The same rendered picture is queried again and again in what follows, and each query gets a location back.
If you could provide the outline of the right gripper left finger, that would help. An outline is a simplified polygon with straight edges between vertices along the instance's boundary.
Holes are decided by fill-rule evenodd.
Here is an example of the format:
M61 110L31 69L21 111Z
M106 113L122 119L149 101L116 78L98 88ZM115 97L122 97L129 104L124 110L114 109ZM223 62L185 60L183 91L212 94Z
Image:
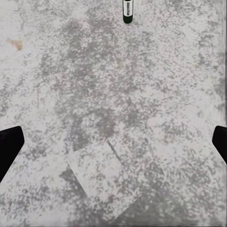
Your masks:
M21 126L0 131L0 182L25 143Z

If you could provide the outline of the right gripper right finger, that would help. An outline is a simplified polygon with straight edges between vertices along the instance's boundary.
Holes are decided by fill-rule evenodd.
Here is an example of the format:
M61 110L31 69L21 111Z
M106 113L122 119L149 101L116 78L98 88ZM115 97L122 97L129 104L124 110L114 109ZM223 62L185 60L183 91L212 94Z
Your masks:
M219 125L215 127L212 143L227 164L227 127Z

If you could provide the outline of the insectifuge atomizer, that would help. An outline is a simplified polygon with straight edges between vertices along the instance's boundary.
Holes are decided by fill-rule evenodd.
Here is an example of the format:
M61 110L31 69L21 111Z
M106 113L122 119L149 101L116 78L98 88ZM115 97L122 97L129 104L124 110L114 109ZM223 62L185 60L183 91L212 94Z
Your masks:
M133 20L133 0L123 0L123 22L131 23Z

